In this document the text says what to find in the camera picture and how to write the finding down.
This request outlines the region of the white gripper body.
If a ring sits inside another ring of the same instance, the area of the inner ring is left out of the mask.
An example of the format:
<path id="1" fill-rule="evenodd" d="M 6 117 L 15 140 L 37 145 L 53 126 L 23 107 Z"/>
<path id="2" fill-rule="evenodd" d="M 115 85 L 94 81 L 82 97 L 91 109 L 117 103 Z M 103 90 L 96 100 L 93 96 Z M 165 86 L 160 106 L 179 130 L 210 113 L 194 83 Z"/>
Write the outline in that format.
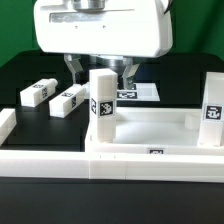
<path id="1" fill-rule="evenodd" d="M 172 47 L 169 0 L 103 0 L 79 10 L 74 0 L 37 0 L 36 38 L 45 52 L 160 57 Z"/>

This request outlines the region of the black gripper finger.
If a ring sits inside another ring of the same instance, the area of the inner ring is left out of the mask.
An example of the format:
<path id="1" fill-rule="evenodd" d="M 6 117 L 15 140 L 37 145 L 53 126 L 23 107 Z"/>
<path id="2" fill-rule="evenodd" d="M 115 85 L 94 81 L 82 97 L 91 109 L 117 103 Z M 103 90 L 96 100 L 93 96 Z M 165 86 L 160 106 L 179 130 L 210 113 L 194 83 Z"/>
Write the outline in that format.
<path id="1" fill-rule="evenodd" d="M 81 56 L 77 54 L 65 54 L 64 62 L 72 74 L 72 81 L 74 84 L 77 83 L 76 75 L 83 71 L 83 67 L 80 63 Z"/>
<path id="2" fill-rule="evenodd" d="M 134 86 L 135 73 L 137 72 L 140 64 L 135 63 L 133 58 L 124 57 L 123 65 L 125 66 L 122 74 L 123 88 L 126 90 L 131 90 Z"/>

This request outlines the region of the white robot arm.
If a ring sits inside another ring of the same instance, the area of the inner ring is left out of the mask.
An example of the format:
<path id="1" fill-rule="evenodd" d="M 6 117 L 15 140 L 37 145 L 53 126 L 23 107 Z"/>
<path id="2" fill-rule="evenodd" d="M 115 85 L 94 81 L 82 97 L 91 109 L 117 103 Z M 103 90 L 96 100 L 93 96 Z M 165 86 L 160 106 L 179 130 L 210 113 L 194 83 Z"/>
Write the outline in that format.
<path id="1" fill-rule="evenodd" d="M 62 53 L 72 73 L 80 55 L 107 67 L 122 66 L 121 87 L 133 86 L 143 58 L 172 47 L 173 0 L 36 0 L 37 42 L 45 52 Z"/>

